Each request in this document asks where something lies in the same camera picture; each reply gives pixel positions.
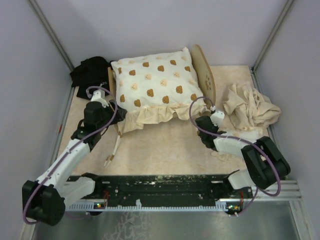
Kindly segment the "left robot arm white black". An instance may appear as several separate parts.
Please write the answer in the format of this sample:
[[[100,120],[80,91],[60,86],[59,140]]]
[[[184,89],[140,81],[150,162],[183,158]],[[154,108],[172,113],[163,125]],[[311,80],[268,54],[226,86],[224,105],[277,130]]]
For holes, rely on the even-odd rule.
[[[76,166],[94,149],[102,138],[102,131],[125,119],[127,110],[114,100],[108,103],[91,101],[86,104],[83,119],[55,162],[35,181],[22,186],[22,216],[28,225],[38,222],[57,225],[66,208],[84,197],[101,197],[104,192],[102,178],[84,173],[76,181],[67,183]]]

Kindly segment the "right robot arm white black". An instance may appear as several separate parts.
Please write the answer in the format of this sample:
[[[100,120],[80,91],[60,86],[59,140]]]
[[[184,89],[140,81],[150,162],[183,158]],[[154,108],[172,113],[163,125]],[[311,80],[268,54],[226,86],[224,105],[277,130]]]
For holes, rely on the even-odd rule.
[[[223,192],[235,198],[244,187],[255,185],[265,190],[291,172],[285,157],[268,136],[259,137],[257,132],[246,132],[243,137],[231,132],[220,131],[209,116],[196,118],[201,142],[216,152],[231,154],[242,158],[246,169],[238,170],[227,177]]]

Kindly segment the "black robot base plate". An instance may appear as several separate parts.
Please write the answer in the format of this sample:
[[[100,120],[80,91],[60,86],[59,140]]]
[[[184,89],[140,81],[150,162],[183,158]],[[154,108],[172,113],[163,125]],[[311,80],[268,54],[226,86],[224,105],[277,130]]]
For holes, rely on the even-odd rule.
[[[211,207],[222,199],[250,199],[250,187],[232,189],[227,175],[99,175],[98,189],[84,200],[102,200],[109,207]]]

